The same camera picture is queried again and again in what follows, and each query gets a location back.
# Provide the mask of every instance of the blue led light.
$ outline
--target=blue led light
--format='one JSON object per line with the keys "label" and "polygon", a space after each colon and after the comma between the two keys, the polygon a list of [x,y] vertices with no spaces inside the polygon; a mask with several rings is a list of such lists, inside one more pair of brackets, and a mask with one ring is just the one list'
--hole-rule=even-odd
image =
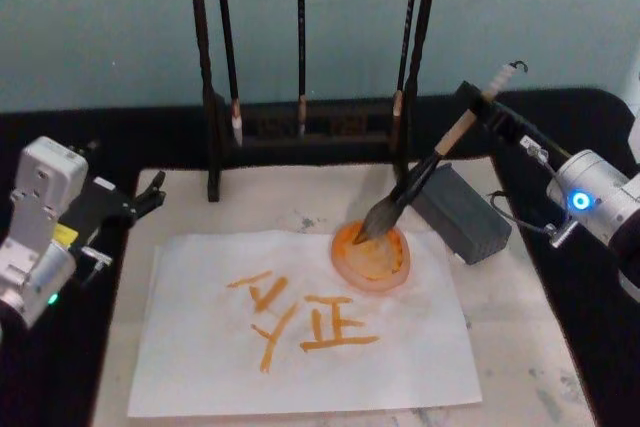
{"label": "blue led light", "polygon": [[591,207],[591,197],[584,192],[575,192],[571,195],[571,205],[576,210],[586,210]]}

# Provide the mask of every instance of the white brush tip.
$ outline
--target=white brush tip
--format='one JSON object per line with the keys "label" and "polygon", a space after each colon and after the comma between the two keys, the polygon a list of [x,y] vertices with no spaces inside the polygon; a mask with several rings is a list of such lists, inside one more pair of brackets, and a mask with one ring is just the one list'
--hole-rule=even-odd
{"label": "white brush tip", "polygon": [[233,136],[239,146],[242,146],[242,117],[231,117],[231,125],[233,126]]}

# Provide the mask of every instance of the gray sponge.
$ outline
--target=gray sponge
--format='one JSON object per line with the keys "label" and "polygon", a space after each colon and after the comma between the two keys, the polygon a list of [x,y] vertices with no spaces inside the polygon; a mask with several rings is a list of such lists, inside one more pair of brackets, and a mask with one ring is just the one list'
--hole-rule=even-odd
{"label": "gray sponge", "polygon": [[504,249],[511,235],[511,226],[451,164],[435,170],[412,206],[469,265]]}

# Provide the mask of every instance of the yellow label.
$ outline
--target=yellow label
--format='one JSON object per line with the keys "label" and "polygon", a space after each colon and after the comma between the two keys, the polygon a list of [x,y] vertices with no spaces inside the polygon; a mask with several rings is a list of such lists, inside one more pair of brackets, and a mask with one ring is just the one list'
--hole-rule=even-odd
{"label": "yellow label", "polygon": [[56,224],[53,231],[53,239],[67,249],[71,247],[73,241],[78,238],[78,233],[66,225]]}

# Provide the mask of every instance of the chinese character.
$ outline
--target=chinese character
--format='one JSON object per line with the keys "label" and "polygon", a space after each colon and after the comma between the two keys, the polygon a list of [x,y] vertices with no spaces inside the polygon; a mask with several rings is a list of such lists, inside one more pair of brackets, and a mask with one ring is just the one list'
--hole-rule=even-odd
{"label": "chinese character", "polygon": [[353,300],[349,297],[318,297],[316,295],[307,295],[304,300],[307,302],[317,302],[319,304],[331,306],[331,325],[333,326],[333,339],[324,340],[322,335],[322,315],[318,309],[311,312],[311,324],[313,327],[313,342],[302,342],[300,347],[305,352],[313,349],[325,349],[327,347],[335,347],[336,345],[361,345],[370,344],[377,341],[380,337],[371,335],[367,337],[344,337],[342,334],[343,327],[363,327],[364,322],[358,320],[344,319],[340,316],[340,304],[350,304]]}
{"label": "chinese character", "polygon": [[[255,312],[260,313],[269,308],[269,305],[280,295],[280,293],[285,289],[289,281],[286,277],[279,277],[273,286],[269,289],[269,291],[264,295],[260,296],[260,289],[255,287],[254,284],[259,282],[266,277],[269,277],[272,272],[269,270],[267,272],[263,272],[262,274],[255,275],[253,277],[248,277],[245,279],[240,279],[236,282],[232,282],[227,285],[228,288],[235,289],[236,287],[240,287],[242,285],[250,285],[249,293],[251,294],[251,298],[255,302]],[[291,307],[287,309],[284,315],[278,320],[278,324],[273,332],[269,333],[262,330],[260,327],[255,324],[251,324],[251,328],[255,330],[262,337],[267,339],[267,346],[264,350],[264,355],[262,356],[262,362],[260,362],[260,372],[269,373],[269,368],[271,367],[271,359],[273,357],[273,350],[276,347],[278,339],[282,335],[284,328],[287,326],[287,323],[291,320],[293,315],[296,312],[298,304],[293,304]]]}

